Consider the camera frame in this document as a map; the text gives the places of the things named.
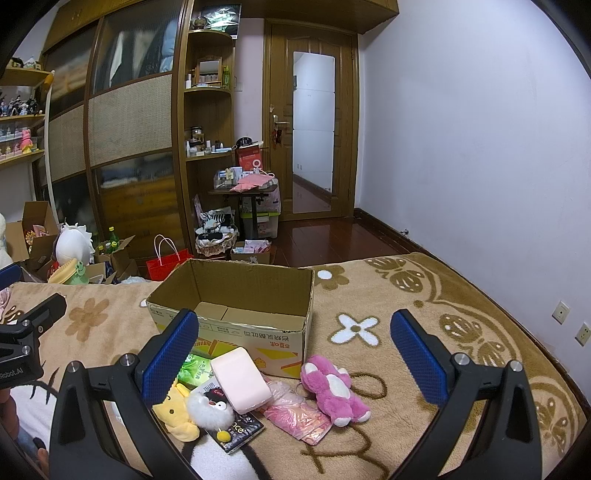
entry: red box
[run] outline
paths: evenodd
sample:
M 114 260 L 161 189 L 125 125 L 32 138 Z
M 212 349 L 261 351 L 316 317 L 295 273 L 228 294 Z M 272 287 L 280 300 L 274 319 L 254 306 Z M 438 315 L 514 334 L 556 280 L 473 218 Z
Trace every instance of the red box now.
M 255 167 L 262 168 L 262 156 L 259 145 L 249 145 L 236 150 L 238 164 L 242 171 L 252 171 Z

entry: metal screw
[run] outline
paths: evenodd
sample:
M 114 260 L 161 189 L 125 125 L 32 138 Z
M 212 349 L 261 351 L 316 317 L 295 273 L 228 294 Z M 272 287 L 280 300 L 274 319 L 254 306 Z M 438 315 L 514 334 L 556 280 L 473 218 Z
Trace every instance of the metal screw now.
M 135 355 L 132 353 L 126 353 L 125 355 L 123 355 L 120 359 L 119 359 L 119 363 L 121 365 L 123 365 L 124 367 L 128 367 L 130 365 L 133 365 L 135 362 Z
M 458 365 L 467 365 L 470 363 L 470 357 L 465 353 L 456 353 L 453 359 Z
M 514 372 L 521 372 L 523 370 L 523 365 L 521 365 L 521 362 L 518 362 L 517 360 L 511 360 L 511 362 L 509 362 L 509 367 Z
M 67 366 L 67 370 L 71 374 L 77 372 L 79 368 L 80 368 L 80 362 L 77 362 L 76 360 L 74 360 L 73 362 L 70 362 Z

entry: glass panel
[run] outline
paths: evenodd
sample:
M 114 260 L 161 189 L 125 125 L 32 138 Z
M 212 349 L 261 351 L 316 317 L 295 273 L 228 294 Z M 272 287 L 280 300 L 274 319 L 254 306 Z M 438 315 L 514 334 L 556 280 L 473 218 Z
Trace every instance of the glass panel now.
M 147 0 L 105 17 L 93 93 L 173 69 L 180 0 Z
M 45 69 L 56 71 L 51 91 L 52 117 L 84 100 L 86 73 L 95 31 L 96 26 L 74 35 L 47 54 Z
M 105 227 L 115 227 L 122 239 L 135 235 L 128 247 L 132 258 L 154 257 L 159 233 L 184 248 L 171 152 L 122 160 L 97 168 L 95 175 Z
M 60 223 L 86 225 L 88 232 L 98 233 L 86 173 L 54 182 L 53 198 L 56 201 L 57 219 Z
M 329 212 L 335 149 L 335 58 L 294 52 L 293 213 Z

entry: cardboard box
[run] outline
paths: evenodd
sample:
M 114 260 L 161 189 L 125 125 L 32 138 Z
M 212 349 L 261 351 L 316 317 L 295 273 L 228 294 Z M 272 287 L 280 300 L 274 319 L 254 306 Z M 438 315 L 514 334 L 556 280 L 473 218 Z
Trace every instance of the cardboard box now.
M 299 378 L 313 283 L 309 269 L 188 260 L 152 292 L 147 304 L 160 331 L 182 308 L 197 313 L 195 355 L 215 358 L 242 346 L 263 373 Z
M 244 247 L 244 242 L 236 242 L 234 248 Z M 249 262 L 249 263 L 260 263 L 265 265 L 270 265 L 271 262 L 271 249 L 267 252 L 261 254 L 235 254 L 233 249 L 230 250 L 230 257 L 232 260 L 239 261 L 239 262 Z
M 129 252 L 125 249 L 135 238 L 135 235 L 127 237 L 119 243 L 119 248 L 111 254 L 95 255 L 95 263 L 109 262 L 115 270 L 115 276 L 118 280 L 138 274 L 138 266 L 135 260 L 129 258 Z
M 49 235 L 35 238 L 29 253 L 25 233 L 33 230 L 33 225 L 43 225 Z M 6 225 L 8 255 L 13 262 L 24 261 L 29 271 L 36 272 L 50 260 L 59 233 L 49 202 L 25 202 L 22 220 Z

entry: red paper bag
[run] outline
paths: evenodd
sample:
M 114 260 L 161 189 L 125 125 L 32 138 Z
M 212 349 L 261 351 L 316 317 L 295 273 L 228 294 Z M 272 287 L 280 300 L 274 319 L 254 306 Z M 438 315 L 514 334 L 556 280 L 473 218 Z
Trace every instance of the red paper bag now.
M 156 240 L 159 237 L 162 237 L 162 240 L 158 244 L 158 248 L 156 248 Z M 173 248 L 174 253 L 163 257 L 160 254 L 162 242 L 168 243 Z M 154 251 L 156 252 L 158 258 L 155 258 L 154 260 L 148 260 L 146 262 L 150 280 L 154 281 L 165 280 L 166 277 L 168 277 L 168 275 L 172 272 L 174 267 L 184 263 L 189 258 L 193 258 L 192 254 L 189 253 L 189 249 L 186 248 L 180 252 L 177 251 L 177 248 L 174 246 L 174 242 L 170 238 L 166 238 L 164 235 L 156 235 L 156 237 L 154 237 Z

